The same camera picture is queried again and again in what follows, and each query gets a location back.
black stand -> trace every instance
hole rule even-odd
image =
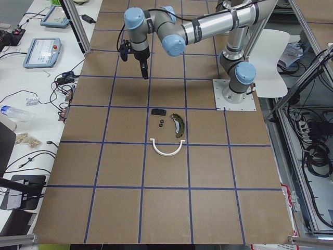
[[[0,178],[0,186],[7,188],[6,194],[9,194],[9,190],[13,189],[20,191],[23,194],[27,194],[27,199],[22,200],[21,208],[24,210],[35,210],[40,200],[43,186],[45,185],[45,176],[30,176],[30,175],[15,175],[10,180]],[[27,180],[29,185],[17,183],[15,181]],[[5,195],[0,209],[7,210],[8,195]]]

white curved plastic piece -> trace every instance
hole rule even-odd
[[[154,150],[156,151],[156,153],[158,153],[159,155],[162,155],[162,156],[173,156],[173,155],[177,154],[181,150],[183,143],[185,143],[185,140],[181,140],[179,147],[176,149],[176,151],[174,151],[172,153],[163,153],[157,149],[154,138],[150,138],[150,141],[152,142],[152,146],[153,146]]]

white chair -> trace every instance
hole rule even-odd
[[[288,93],[286,84],[279,75],[276,65],[284,52],[290,35],[278,30],[263,30],[252,53],[249,62],[257,70],[255,88],[258,97],[276,98]]]

white table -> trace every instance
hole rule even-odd
[[[103,0],[90,0],[84,5],[76,5],[79,15],[87,14],[96,20],[102,1]],[[49,11],[50,1],[34,0],[27,12],[38,13],[45,7],[48,7],[48,9],[44,10],[42,14],[46,14]],[[31,15],[23,17],[20,24],[25,23],[29,16]],[[87,37],[90,40],[95,25],[84,21],[82,21],[82,23]],[[40,101],[45,103],[49,101],[49,96],[52,92],[50,85],[53,82],[54,77],[62,72],[71,70],[77,63],[84,59],[84,56],[76,42],[74,33],[70,26],[65,29],[47,28],[40,26],[40,21],[38,19],[31,19],[28,23],[23,25],[22,28],[26,29],[26,32],[22,37],[19,46],[10,48],[5,47],[3,49],[5,52],[1,52],[0,56],[9,52],[27,52],[33,38],[43,37],[60,38],[62,43],[60,55],[56,64],[52,68],[44,69],[24,68],[22,64],[25,59],[25,55],[21,54],[9,55],[0,59],[0,99],[3,99],[5,96],[16,91],[28,90],[37,93],[41,99]],[[82,65],[83,63],[75,68],[75,74],[80,74]],[[56,152],[57,148],[54,145],[48,145],[45,142],[53,141],[56,144],[59,144],[60,142],[64,124],[58,121],[58,110],[52,104],[26,106],[25,99],[28,97],[34,97],[34,95],[27,92],[21,92],[3,101],[0,106],[9,105],[34,113],[35,116],[31,121],[24,123],[17,122],[17,129],[15,132],[16,134],[27,132],[28,136],[35,137],[40,140],[42,144],[34,149],[31,149],[30,146],[26,144],[15,145],[9,163],[25,154],[39,149]],[[64,101],[64,99],[64,95],[58,94],[58,98],[54,101],[54,104],[59,105]],[[28,157],[25,157],[21,161],[17,162],[11,166],[8,171],[16,170],[16,167],[19,164],[26,162],[27,159]],[[36,157],[22,169],[43,168],[51,171],[53,161],[54,159],[49,155],[41,155]],[[47,174],[47,172],[41,170],[31,170],[19,173],[8,173],[4,174],[4,178],[11,179],[11,177],[15,174]],[[38,213],[41,203],[42,202],[39,202],[39,206],[36,210],[30,212]],[[3,228],[10,213],[11,211],[0,210],[0,229]],[[36,219],[34,220],[28,234],[32,233],[35,223]]]

brown paper surface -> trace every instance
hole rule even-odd
[[[214,10],[205,1],[168,2],[177,14]],[[258,100],[257,112],[215,110],[211,79],[226,76],[216,55],[227,36],[170,57],[148,35],[151,78],[143,80],[133,55],[122,62],[115,48],[127,4],[102,4],[34,229],[39,242],[286,243],[292,227]],[[185,122],[181,138],[173,113]],[[164,152],[186,143],[163,157],[150,138]]]

